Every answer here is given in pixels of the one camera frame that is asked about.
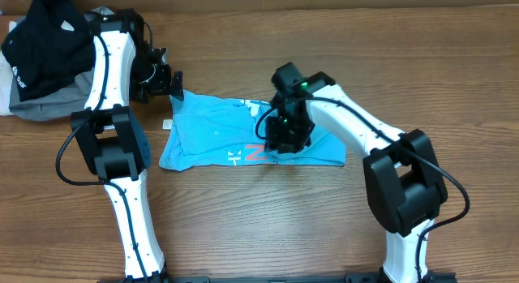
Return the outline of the light blue t-shirt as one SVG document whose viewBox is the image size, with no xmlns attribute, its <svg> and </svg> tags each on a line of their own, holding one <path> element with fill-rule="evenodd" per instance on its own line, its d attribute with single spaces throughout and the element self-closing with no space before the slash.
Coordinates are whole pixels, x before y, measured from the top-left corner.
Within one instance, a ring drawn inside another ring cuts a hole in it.
<svg viewBox="0 0 519 283">
<path fill-rule="evenodd" d="M 298 153 L 265 152 L 255 133 L 265 101 L 219 98 L 185 91 L 170 98 L 173 115 L 163 122 L 169 138 L 161 154 L 162 169 L 183 171 L 196 166 L 323 165 L 343 166 L 346 146 L 322 127 L 311 133 L 311 146 Z"/>
</svg>

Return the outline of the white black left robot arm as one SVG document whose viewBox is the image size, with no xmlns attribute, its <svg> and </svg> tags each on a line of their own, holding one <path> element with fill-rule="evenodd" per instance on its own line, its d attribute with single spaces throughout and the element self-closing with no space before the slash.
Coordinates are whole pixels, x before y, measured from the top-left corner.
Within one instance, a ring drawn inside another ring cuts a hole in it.
<svg viewBox="0 0 519 283">
<path fill-rule="evenodd" d="M 152 96 L 184 99 L 183 73 L 173 71 L 167 50 L 153 45 L 152 31 L 133 9 L 94 13 L 92 89 L 84 108 L 71 115 L 71 134 L 94 186 L 113 205 L 125 256 L 125 282 L 167 282 L 167 264 L 148 203 L 148 137 L 130 103 Z"/>
</svg>

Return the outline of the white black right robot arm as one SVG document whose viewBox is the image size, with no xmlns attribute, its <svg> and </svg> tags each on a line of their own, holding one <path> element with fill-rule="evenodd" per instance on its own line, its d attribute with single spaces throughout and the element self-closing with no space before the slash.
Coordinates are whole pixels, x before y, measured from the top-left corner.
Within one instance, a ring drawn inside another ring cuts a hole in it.
<svg viewBox="0 0 519 283">
<path fill-rule="evenodd" d="M 454 282 L 453 272 L 426 266 L 427 228 L 448 198 L 431 141 L 420 130 L 389 126 L 352 101 L 330 76 L 303 76 L 288 62 L 271 78 L 275 115 L 265 114 L 265 149 L 296 153 L 321 126 L 362 159 L 367 202 L 386 231 L 386 255 L 375 272 L 350 272 L 346 282 Z"/>
</svg>

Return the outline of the grey folded shirt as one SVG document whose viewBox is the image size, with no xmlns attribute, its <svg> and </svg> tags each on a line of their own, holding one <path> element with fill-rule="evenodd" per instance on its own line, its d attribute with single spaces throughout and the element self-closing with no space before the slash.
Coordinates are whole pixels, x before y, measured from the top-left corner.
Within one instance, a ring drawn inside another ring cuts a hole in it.
<svg viewBox="0 0 519 283">
<path fill-rule="evenodd" d="M 84 15 L 84 18 L 89 21 L 92 17 Z M 31 121 L 48 121 L 66 117 L 84 107 L 92 88 L 92 80 L 93 68 L 78 74 L 74 83 L 48 96 L 21 101 L 13 75 L 9 109 L 13 115 Z"/>
</svg>

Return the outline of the black folded shirt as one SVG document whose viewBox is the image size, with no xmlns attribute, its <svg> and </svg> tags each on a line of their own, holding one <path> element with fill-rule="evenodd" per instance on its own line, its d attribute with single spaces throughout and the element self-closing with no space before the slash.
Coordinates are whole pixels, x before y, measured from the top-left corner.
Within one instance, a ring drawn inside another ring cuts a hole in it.
<svg viewBox="0 0 519 283">
<path fill-rule="evenodd" d="M 25 19 L 6 36 L 2 52 L 21 101 L 65 88 L 95 64 L 88 21 L 71 0 L 32 0 Z"/>
</svg>

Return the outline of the white folded shirt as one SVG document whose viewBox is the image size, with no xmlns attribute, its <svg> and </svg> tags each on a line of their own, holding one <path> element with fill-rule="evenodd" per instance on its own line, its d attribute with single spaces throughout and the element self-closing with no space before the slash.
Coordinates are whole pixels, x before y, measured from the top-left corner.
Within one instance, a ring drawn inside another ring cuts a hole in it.
<svg viewBox="0 0 519 283">
<path fill-rule="evenodd" d="M 1 54 L 1 115 L 10 116 L 12 112 L 9 109 L 12 89 L 13 72 L 10 64 L 7 62 L 4 54 Z"/>
</svg>

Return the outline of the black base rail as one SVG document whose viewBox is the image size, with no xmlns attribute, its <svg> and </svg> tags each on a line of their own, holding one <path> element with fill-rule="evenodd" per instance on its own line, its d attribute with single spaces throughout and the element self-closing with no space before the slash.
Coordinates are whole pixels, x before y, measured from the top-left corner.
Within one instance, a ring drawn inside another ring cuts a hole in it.
<svg viewBox="0 0 519 283">
<path fill-rule="evenodd" d="M 354 272 L 344 276 L 333 277 L 247 277 L 247 278 L 209 278 L 209 277 L 167 277 L 166 274 L 157 275 L 145 279 L 133 279 L 130 277 L 99 281 L 99 283 L 141 283 L 141 282 L 165 282 L 165 283 L 379 283 L 389 282 L 383 278 L 380 272 Z"/>
</svg>

